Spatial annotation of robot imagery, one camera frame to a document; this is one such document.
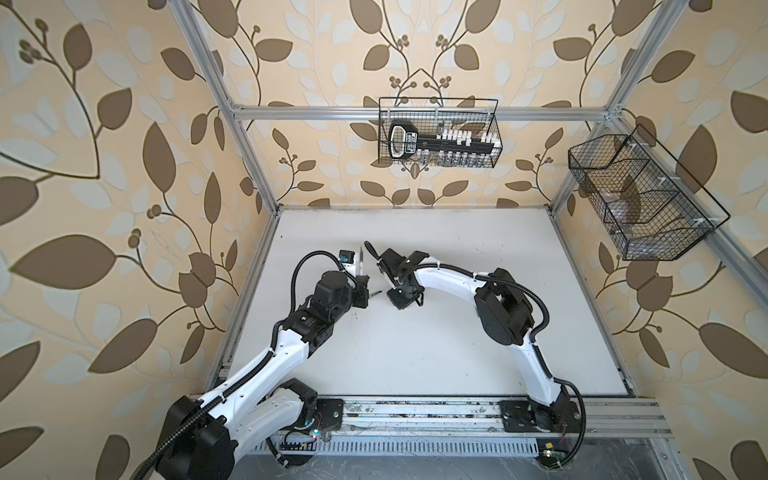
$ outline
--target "wire basket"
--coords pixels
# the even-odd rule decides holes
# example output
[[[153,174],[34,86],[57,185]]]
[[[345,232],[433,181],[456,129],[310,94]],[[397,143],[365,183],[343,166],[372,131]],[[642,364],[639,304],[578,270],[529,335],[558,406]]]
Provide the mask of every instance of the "wire basket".
[[[655,145],[674,160],[676,174],[668,175],[652,158],[649,150]],[[630,135],[603,135],[572,147],[568,168],[623,260],[676,260],[730,218],[642,125]],[[697,206],[697,195],[719,210],[716,217]]]
[[[382,97],[379,165],[493,168],[504,147],[497,106],[486,98]]]

